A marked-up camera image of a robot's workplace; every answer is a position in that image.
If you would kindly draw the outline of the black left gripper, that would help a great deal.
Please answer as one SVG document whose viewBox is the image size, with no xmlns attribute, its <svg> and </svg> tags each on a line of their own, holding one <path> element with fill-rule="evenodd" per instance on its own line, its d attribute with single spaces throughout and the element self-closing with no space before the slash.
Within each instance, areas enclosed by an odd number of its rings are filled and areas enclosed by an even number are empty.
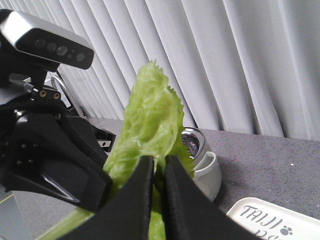
<svg viewBox="0 0 320 240">
<path fill-rule="evenodd" d="M 103 165 L 115 137 L 60 104 L 1 104 L 0 183 L 96 213 L 112 185 Z"/>
</svg>

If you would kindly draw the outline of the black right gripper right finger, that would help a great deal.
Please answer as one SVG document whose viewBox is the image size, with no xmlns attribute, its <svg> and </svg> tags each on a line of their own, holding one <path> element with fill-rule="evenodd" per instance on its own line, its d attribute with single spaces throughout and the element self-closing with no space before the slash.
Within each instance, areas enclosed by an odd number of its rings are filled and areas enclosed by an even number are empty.
<svg viewBox="0 0 320 240">
<path fill-rule="evenodd" d="M 163 215 L 168 240 L 256 240 L 196 186 L 175 155 L 165 158 Z"/>
</svg>

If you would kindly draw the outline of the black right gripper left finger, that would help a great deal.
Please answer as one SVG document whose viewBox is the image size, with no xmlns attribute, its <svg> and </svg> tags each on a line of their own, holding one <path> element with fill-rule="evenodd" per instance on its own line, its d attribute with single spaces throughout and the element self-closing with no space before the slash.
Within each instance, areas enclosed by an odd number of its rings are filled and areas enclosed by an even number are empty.
<svg viewBox="0 0 320 240">
<path fill-rule="evenodd" d="M 119 192 L 93 217 L 61 240 L 147 240 L 153 196 L 154 158 L 142 156 Z"/>
</svg>

